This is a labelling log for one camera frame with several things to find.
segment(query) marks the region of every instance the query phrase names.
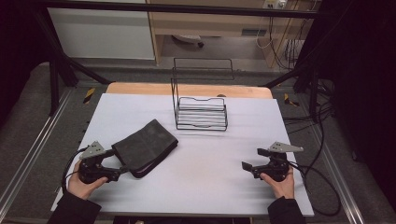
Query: white tabletop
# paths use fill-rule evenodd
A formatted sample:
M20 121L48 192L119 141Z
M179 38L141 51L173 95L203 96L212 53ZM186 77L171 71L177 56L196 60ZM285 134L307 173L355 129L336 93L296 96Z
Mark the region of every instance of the white tabletop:
M102 213L136 216L257 217L275 199L269 186L242 169L241 161L264 165L257 148L275 141L289 144L276 100L225 98L226 132L177 130L172 96L103 94L80 148L99 141L105 149L143 128L151 120L179 141L147 176L127 173L97 189L90 200ZM288 153L288 159L295 161ZM114 156L103 161L120 168ZM294 172L295 197L303 215L313 216L303 180ZM54 210L59 193L51 210Z

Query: black wallet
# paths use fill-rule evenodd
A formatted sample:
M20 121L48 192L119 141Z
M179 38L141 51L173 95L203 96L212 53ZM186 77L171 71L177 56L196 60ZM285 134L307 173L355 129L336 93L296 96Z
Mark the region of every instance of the black wallet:
M154 119L144 128L112 146L132 175L141 178L152 171L177 146L177 139Z

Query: person's left hand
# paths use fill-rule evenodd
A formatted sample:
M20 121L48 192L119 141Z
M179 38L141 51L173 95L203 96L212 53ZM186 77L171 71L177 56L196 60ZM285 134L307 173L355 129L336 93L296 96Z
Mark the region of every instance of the person's left hand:
M81 161L78 161L74 167L67 191L79 197L80 199L87 200L94 190L98 189L107 182L107 177L97 179L91 184L83 183L78 177L78 167L80 163Z

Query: hand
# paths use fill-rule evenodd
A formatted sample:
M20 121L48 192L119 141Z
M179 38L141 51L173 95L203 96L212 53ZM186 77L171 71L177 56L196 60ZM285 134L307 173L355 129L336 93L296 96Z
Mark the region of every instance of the hand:
M277 199L281 197L285 197L286 199L294 198L294 177L291 166L289 167L286 178L281 182L276 182L271 176L265 173L261 173L260 177L271 186Z
M98 189L107 182L107 177L102 177L100 179L97 179L95 182L91 184L84 184L78 178L78 167L80 163L81 161L78 161L75 165L73 174L69 180L68 191L74 194L75 196L79 197L80 199L87 200L95 189Z

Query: metal rack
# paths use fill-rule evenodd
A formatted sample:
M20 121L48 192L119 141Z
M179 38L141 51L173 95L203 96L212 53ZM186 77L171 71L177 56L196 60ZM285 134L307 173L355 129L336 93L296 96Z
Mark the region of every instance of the metal rack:
M184 66L183 62L196 66ZM191 73L199 77L186 77ZM219 77L206 77L208 74L217 74ZM175 58L171 78L175 123L178 130L226 131L228 120L224 98L180 96L178 83L191 80L234 80L233 62L230 59Z

